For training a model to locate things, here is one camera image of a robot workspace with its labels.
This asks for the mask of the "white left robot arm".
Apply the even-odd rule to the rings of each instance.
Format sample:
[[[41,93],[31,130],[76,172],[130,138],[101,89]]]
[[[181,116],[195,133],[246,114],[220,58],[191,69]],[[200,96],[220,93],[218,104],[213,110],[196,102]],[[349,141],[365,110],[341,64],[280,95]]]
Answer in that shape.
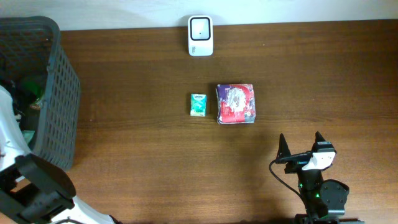
[[[1,213],[16,223],[117,223],[82,201],[68,175],[31,153],[1,88]]]

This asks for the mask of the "small green tissue packet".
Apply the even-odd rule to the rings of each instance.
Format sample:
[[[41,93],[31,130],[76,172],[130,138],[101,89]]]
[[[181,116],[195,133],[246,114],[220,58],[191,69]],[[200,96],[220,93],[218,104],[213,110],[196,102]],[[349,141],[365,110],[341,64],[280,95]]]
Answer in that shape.
[[[191,116],[206,116],[206,95],[191,94]]]

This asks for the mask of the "red purple tissue pack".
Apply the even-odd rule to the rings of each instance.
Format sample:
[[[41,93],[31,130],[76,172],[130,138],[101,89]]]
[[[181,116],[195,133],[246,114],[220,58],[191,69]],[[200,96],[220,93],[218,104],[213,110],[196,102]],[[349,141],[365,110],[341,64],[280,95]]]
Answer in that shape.
[[[219,84],[216,87],[219,124],[247,124],[256,119],[252,84]]]

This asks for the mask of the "mint green wipes pack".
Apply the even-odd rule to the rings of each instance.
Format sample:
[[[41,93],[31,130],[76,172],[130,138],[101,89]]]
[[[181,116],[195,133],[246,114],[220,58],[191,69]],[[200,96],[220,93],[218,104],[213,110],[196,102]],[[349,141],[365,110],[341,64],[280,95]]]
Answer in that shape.
[[[33,130],[23,130],[22,136],[24,137],[24,141],[29,144],[35,135],[35,131]]]

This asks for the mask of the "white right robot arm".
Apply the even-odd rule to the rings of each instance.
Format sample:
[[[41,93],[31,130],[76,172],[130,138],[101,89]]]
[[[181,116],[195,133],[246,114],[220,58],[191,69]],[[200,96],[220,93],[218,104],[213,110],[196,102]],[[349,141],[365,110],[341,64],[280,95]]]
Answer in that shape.
[[[298,195],[305,207],[305,214],[297,214],[292,220],[299,224],[362,223],[358,219],[344,219],[349,187],[337,180],[325,180],[322,172],[333,165],[336,149],[330,141],[315,133],[312,149],[291,154],[283,134],[279,136],[276,159],[269,164],[270,173],[284,186]],[[286,174],[297,174],[298,189],[295,190],[272,170],[273,164],[284,164]]]

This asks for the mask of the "green lid jar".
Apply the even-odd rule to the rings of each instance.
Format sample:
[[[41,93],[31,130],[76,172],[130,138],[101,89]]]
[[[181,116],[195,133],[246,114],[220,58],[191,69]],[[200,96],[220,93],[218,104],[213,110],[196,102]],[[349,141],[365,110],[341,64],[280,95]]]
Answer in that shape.
[[[19,88],[30,109],[41,110],[45,90],[33,80],[21,80]]]

